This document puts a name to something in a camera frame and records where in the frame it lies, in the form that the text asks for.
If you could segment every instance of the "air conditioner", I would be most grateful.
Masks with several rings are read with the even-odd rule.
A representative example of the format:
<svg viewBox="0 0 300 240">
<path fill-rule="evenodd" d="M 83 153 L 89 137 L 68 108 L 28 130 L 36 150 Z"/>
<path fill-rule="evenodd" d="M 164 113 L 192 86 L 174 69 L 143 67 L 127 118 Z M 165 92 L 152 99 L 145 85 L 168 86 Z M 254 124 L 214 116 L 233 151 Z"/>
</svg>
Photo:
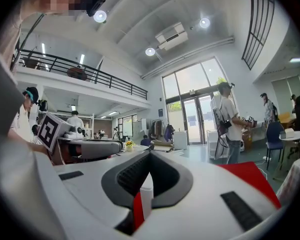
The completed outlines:
<svg viewBox="0 0 300 240">
<path fill-rule="evenodd" d="M 171 48 L 180 45 L 181 43 L 188 40 L 188 34 L 182 26 L 181 22 L 178 22 L 161 33 L 157 34 L 155 38 L 158 40 L 160 45 L 158 46 L 161 50 L 166 51 Z"/>
</svg>

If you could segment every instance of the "metal railing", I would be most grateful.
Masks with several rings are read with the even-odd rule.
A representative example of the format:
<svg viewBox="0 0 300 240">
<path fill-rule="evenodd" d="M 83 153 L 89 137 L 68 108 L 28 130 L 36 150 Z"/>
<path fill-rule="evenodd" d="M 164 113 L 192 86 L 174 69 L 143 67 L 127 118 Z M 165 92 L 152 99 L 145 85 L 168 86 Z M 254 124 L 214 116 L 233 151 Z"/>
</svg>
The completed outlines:
<svg viewBox="0 0 300 240">
<path fill-rule="evenodd" d="M 249 35 L 242 60 L 251 70 L 267 41 L 275 13 L 275 0 L 251 0 Z"/>
<path fill-rule="evenodd" d="M 88 65 L 79 64 L 73 60 L 31 50 L 22 50 L 19 60 L 19 65 L 22 67 L 53 72 L 94 84 L 105 85 L 109 88 L 118 89 L 129 95 L 138 96 L 147 100 L 148 91 L 101 71 L 101 64 L 102 62 L 98 69 L 96 69 Z"/>
</svg>

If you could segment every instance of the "white cylinder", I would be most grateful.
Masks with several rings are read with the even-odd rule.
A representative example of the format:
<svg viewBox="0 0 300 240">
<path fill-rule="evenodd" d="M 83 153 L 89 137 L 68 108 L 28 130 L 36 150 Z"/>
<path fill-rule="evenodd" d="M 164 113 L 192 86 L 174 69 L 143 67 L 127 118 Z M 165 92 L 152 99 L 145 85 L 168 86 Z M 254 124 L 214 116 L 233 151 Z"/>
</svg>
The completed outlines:
<svg viewBox="0 0 300 240">
<path fill-rule="evenodd" d="M 144 183 L 140 188 L 140 195 L 141 195 L 141 203 L 142 203 L 142 211 L 143 211 L 143 218 L 146 218 L 151 213 L 151 200 L 154 198 L 154 183 L 152 181 L 151 174 L 149 173 L 146 177 Z"/>
</svg>

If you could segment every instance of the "ceiling light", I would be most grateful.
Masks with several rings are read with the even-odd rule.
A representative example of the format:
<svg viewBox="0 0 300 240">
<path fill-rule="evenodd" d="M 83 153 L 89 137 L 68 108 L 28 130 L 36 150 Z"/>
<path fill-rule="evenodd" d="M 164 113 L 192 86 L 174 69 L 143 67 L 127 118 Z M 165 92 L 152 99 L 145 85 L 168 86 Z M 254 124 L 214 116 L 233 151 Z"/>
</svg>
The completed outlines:
<svg viewBox="0 0 300 240">
<path fill-rule="evenodd" d="M 153 56 L 153 55 L 155 55 L 155 53 L 156 53 L 156 50 L 153 49 L 152 47 L 149 47 L 148 49 L 145 50 L 145 54 L 148 56 Z"/>
<path fill-rule="evenodd" d="M 42 44 L 41 44 L 41 47 L 42 47 L 42 53 L 43 53 L 43 54 L 46 54 L 46 47 L 45 47 L 45 44 L 42 43 Z"/>
<path fill-rule="evenodd" d="M 290 59 L 291 63 L 296 63 L 296 62 L 300 62 L 300 58 L 292 58 Z"/>
<path fill-rule="evenodd" d="M 81 65 L 84 63 L 84 59 L 85 59 L 85 55 L 81 54 L 81 58 L 80 58 L 80 64 Z"/>
<path fill-rule="evenodd" d="M 210 20 L 208 18 L 202 18 L 200 19 L 200 27 L 201 28 L 208 28 L 210 26 Z"/>
<path fill-rule="evenodd" d="M 107 14 L 103 10 L 98 10 L 93 16 L 93 19 L 98 23 L 102 23 L 107 19 Z"/>
</svg>

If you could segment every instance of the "bag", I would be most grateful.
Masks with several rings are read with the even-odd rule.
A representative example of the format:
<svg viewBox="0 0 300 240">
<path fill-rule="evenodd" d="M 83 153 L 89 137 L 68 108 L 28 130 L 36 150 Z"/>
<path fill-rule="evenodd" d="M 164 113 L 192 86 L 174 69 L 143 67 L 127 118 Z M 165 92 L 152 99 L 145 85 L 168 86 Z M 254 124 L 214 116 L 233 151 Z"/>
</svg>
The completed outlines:
<svg viewBox="0 0 300 240">
<path fill-rule="evenodd" d="M 48 102 L 46 100 L 39 100 L 38 102 L 39 110 L 40 111 L 47 111 L 48 110 Z"/>
<path fill-rule="evenodd" d="M 229 120 L 225 120 L 224 115 L 222 114 L 221 108 L 222 108 L 222 103 L 220 106 L 220 114 L 222 116 L 222 120 L 220 120 L 220 118 L 219 118 L 220 125 L 218 127 L 220 136 L 226 134 L 228 132 L 228 128 L 232 126 Z"/>
<path fill-rule="evenodd" d="M 274 120 L 277 121 L 278 120 L 278 109 L 273 102 L 272 102 L 272 107 L 273 107 Z"/>
</svg>

